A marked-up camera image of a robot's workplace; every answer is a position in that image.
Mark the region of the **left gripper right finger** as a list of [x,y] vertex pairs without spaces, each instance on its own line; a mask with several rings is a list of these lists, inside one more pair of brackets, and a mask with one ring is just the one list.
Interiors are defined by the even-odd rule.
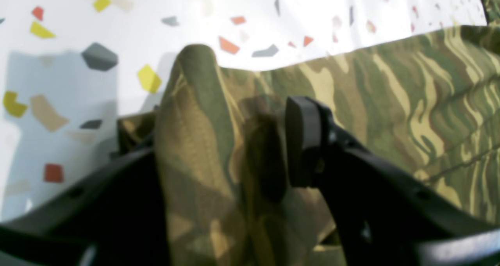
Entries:
[[290,184],[320,191],[349,266],[499,265],[498,227],[373,155],[327,105],[288,97],[285,131]]

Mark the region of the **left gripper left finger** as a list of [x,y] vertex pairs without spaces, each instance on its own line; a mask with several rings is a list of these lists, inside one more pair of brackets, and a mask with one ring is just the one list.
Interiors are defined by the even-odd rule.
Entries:
[[2,266],[169,266],[152,141],[1,223]]

